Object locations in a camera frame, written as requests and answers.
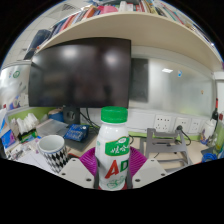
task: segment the bottle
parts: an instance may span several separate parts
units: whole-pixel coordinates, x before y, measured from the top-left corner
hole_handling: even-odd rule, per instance
[[[218,124],[217,124],[217,127],[215,129],[215,132],[214,132],[214,134],[212,136],[212,140],[211,140],[211,142],[209,144],[209,147],[215,146],[215,143],[216,143],[217,138],[218,138],[218,133],[220,131],[220,128],[222,127],[223,114],[224,114],[224,111],[219,114]]]
[[[217,141],[215,143],[215,150],[217,151],[216,155],[220,153],[223,143],[224,143],[224,121],[222,120],[222,125],[219,129]]]
[[[218,98],[216,98],[215,110],[212,113],[211,119],[218,121],[218,116],[219,116],[219,114],[218,114]]]
[[[216,126],[216,121],[214,119],[207,120],[202,128],[200,142],[203,145],[207,145],[209,139],[212,137]]]
[[[103,122],[96,142],[95,156],[99,165],[99,187],[115,191],[124,187],[128,170],[130,144],[125,126],[128,111],[123,107],[104,107]]]
[[[223,159],[224,158],[224,144],[222,146],[221,151],[218,154],[218,159]]]

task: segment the computer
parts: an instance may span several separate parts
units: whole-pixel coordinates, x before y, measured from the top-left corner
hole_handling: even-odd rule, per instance
[[[128,108],[131,40],[84,38],[35,54],[29,106],[64,107],[66,123],[80,123],[80,108]]]

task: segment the black screen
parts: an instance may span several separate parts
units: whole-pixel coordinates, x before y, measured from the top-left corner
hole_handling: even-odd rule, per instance
[[[29,106],[128,108],[131,41],[86,38],[34,55]]]

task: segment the white shelf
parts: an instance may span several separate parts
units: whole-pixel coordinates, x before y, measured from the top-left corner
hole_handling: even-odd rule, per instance
[[[211,71],[222,70],[215,50],[178,22],[143,12],[115,12],[91,17],[55,35],[36,52],[70,40],[90,37],[130,39],[133,46],[161,48],[190,57]]]

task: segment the checkered mug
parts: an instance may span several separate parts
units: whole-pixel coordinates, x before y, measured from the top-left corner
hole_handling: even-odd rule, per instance
[[[65,140],[59,135],[48,135],[38,142],[40,153],[44,156],[51,170],[59,173],[67,164]]]

